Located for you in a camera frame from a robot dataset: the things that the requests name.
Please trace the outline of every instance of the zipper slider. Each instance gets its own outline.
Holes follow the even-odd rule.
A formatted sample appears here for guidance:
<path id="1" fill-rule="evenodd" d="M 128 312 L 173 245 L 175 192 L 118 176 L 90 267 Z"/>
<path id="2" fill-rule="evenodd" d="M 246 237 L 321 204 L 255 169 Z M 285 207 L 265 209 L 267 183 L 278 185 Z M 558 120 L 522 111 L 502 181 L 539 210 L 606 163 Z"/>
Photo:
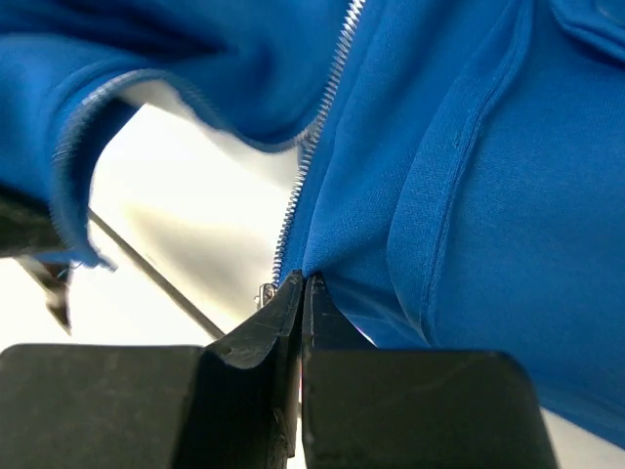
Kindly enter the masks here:
<path id="1" fill-rule="evenodd" d="M 268 304 L 275 295 L 276 288 L 273 283 L 263 283 L 258 289 L 258 295 L 254 297 L 256 309 L 260 310 Z"/>

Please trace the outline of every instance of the blue jacket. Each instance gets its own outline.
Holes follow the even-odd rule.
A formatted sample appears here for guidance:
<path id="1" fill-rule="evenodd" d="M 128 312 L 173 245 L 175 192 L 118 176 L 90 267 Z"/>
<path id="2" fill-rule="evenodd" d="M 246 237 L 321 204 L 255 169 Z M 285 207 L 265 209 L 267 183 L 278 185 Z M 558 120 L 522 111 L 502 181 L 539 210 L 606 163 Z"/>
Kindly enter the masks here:
<path id="1" fill-rule="evenodd" d="M 302 145 L 276 283 L 322 271 L 381 347 L 507 351 L 625 448 L 623 5 L 0 0 L 0 185 L 97 265 L 116 97 L 165 80 L 258 149 Z"/>

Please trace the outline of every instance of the zipper end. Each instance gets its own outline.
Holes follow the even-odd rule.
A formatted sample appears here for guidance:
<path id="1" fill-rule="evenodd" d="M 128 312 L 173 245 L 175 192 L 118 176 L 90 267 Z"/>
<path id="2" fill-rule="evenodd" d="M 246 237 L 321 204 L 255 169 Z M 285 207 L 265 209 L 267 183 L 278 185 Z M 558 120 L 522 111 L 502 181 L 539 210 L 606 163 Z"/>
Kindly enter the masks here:
<path id="1" fill-rule="evenodd" d="M 272 283 L 263 283 L 258 289 L 258 295 L 254 297 L 256 309 L 265 308 L 269 301 L 275 296 L 276 288 Z"/>

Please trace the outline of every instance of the blue fabric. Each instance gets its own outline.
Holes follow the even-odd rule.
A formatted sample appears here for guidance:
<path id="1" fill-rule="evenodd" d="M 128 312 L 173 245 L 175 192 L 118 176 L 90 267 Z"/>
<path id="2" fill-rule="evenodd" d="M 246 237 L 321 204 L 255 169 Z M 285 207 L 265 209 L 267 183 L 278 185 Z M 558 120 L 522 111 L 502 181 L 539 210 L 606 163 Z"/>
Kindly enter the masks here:
<path id="1" fill-rule="evenodd" d="M 0 0 L 0 184 L 49 201 L 69 114 L 138 67 L 193 82 L 245 136 L 297 134 L 346 9 Z M 75 210 L 129 115 L 90 127 Z M 509 352 L 543 405 L 625 448 L 624 129 L 622 2 L 369 0 L 283 273 L 323 272 L 378 346 Z"/>

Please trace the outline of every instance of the pocket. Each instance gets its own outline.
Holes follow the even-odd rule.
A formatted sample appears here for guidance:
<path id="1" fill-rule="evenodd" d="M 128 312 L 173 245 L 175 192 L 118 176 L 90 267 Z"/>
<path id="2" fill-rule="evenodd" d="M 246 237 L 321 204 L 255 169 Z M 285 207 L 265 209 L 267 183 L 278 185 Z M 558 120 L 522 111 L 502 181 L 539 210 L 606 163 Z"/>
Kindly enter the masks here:
<path id="1" fill-rule="evenodd" d="M 438 345 L 434 310 L 449 215 L 480 127 L 518 75 L 533 0 L 512 1 L 454 81 L 416 149 L 389 232 L 387 262 L 411 324 Z"/>
<path id="2" fill-rule="evenodd" d="M 625 62 L 623 0 L 549 0 L 560 28 L 570 37 Z"/>

